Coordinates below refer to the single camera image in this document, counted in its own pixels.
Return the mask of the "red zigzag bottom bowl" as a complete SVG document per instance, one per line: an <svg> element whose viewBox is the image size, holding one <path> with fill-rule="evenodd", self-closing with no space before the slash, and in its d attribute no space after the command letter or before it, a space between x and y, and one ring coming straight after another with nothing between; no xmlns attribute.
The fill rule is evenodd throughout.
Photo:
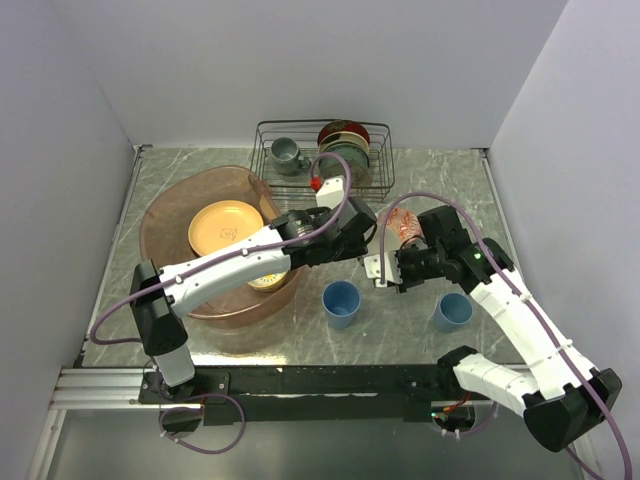
<svg viewBox="0 0 640 480"><path fill-rule="evenodd" d="M386 222L384 246L386 251L399 249L414 237L422 237L417 216L402 207L395 207Z"/></svg>

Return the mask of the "blue plastic cup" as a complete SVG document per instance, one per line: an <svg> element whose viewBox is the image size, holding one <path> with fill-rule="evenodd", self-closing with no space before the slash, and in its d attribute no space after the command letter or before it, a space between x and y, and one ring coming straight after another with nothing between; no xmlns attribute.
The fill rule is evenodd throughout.
<svg viewBox="0 0 640 480"><path fill-rule="evenodd" d="M351 282L335 281L324 289L322 305L328 325L335 330L343 330L350 326L358 313L361 295Z"/></svg>
<svg viewBox="0 0 640 480"><path fill-rule="evenodd" d="M448 293L441 297L434 313L435 328L443 333L452 333L466 324L473 317L473 306L466 295Z"/></svg>

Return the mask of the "yellow blue sun bowl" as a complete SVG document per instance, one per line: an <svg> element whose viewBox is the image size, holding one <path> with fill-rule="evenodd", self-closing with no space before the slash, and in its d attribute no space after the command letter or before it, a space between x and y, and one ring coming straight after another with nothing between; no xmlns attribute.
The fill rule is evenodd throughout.
<svg viewBox="0 0 640 480"><path fill-rule="evenodd" d="M275 291L284 284L286 277L286 272L273 273L254 279L250 281L248 285L256 291Z"/></svg>

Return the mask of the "tan bottom plate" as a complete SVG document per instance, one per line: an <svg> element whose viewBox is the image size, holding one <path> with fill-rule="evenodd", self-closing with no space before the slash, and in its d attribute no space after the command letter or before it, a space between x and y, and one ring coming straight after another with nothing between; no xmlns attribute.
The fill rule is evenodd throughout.
<svg viewBox="0 0 640 480"><path fill-rule="evenodd" d="M198 256L226 248L259 231L264 220L253 206L223 200L201 209L191 220L188 241Z"/></svg>

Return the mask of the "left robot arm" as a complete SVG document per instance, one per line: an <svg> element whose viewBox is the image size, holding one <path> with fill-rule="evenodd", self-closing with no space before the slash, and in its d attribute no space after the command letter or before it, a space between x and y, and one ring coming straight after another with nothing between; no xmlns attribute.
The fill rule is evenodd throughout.
<svg viewBox="0 0 640 480"><path fill-rule="evenodd" d="M347 197L334 208L290 210L248 238L195 260L162 268L150 260L138 264L127 302L164 392L185 402L198 390L183 316L268 274L361 257L376 228L370 207Z"/></svg>

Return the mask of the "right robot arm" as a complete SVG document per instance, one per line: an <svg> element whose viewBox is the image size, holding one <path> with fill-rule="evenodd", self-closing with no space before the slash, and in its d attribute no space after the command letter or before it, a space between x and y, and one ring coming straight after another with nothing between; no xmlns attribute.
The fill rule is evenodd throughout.
<svg viewBox="0 0 640 480"><path fill-rule="evenodd" d="M622 389L611 368L600 370L561 334L529 295L498 243L471 240L458 213L440 206L417 217L424 248L397 252L400 291L445 278L488 313L527 366L518 372L462 346L437 364L440 392L452 399L470 391L521 416L544 448L559 452L605 419Z"/></svg>

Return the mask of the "pink transparent plastic bin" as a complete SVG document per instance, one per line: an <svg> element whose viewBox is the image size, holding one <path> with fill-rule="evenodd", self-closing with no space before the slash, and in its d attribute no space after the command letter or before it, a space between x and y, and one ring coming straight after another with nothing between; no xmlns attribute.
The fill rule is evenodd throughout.
<svg viewBox="0 0 640 480"><path fill-rule="evenodd" d="M268 184L249 169L215 167L178 182L151 203L140 227L142 258L152 260L158 268L195 259L188 227L200 210L224 200L251 205L267 222L281 214ZM199 306L189 316L219 329L238 329L263 321L294 300L306 273L305 269L288 273L283 285L270 292L239 286Z"/></svg>

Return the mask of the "beige crackle plate in rack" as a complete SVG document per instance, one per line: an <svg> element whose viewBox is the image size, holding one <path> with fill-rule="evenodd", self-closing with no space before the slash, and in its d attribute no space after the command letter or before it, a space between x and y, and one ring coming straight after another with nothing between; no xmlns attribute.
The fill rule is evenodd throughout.
<svg viewBox="0 0 640 480"><path fill-rule="evenodd" d="M371 176L365 164L360 161L347 160L347 165L351 172L352 188L364 188L371 184ZM337 176L346 177L343 165L334 158L321 159L319 161L319 173L324 180Z"/></svg>

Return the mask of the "grey ceramic mug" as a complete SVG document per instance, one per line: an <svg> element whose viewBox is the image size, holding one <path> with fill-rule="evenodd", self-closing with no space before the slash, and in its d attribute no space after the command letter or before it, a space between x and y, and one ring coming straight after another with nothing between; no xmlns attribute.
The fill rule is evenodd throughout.
<svg viewBox="0 0 640 480"><path fill-rule="evenodd" d="M269 158L274 169L284 176L295 176L308 171L311 162L305 157L299 145L291 138L277 138L270 147Z"/></svg>

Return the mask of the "cream plate in rack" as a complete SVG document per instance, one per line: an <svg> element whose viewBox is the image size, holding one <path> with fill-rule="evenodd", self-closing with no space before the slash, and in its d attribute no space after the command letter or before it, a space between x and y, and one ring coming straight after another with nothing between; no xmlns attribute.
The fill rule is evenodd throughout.
<svg viewBox="0 0 640 480"><path fill-rule="evenodd" d="M366 154L370 152L370 144L366 140L365 137L349 131L336 132L326 136L318 146L318 151L323 153L327 151L330 147L339 144L339 143L347 143L350 145L354 145L363 150Z"/></svg>

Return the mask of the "red floral plate in rack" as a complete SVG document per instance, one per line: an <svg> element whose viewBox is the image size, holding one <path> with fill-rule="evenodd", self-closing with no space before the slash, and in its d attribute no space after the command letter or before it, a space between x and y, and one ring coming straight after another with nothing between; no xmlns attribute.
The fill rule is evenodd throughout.
<svg viewBox="0 0 640 480"><path fill-rule="evenodd" d="M323 143L334 141L338 134L350 133L362 137L366 145L371 144L369 132L360 122L353 120L336 119L326 124L319 132L316 143L320 146Z"/></svg>

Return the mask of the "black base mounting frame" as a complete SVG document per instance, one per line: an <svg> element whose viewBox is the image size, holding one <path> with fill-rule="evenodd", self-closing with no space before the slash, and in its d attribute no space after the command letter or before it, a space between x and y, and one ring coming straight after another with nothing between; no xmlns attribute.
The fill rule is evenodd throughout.
<svg viewBox="0 0 640 480"><path fill-rule="evenodd" d="M172 422L204 426L242 422L401 419L429 422L434 408L469 402L453 374L435 364L199 366L168 387L143 373L139 401L174 409Z"/></svg>

